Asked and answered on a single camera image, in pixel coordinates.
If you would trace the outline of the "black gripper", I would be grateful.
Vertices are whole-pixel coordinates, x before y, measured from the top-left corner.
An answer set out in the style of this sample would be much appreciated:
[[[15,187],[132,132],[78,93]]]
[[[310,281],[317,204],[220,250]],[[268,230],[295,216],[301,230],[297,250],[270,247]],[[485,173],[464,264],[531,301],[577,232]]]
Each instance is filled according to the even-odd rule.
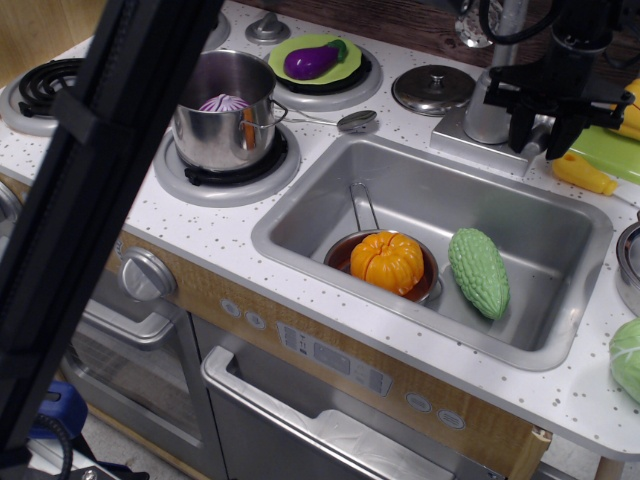
[[[490,70],[485,102],[511,114],[508,145],[514,152],[523,151],[537,114],[554,119],[547,160],[562,157],[586,126],[621,126],[633,95],[598,78],[593,69],[614,33],[631,29],[635,17],[634,1],[553,1],[536,24],[500,35],[490,26],[489,3],[482,3],[482,31],[496,45],[517,45],[551,29],[542,58]]]

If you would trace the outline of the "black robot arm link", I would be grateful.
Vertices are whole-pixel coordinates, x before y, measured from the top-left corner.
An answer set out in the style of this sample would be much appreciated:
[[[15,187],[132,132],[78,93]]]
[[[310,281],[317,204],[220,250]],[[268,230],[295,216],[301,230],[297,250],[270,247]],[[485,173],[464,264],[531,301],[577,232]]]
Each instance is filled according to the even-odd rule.
[[[39,407],[218,17],[217,1],[110,1],[1,260],[1,475]]]

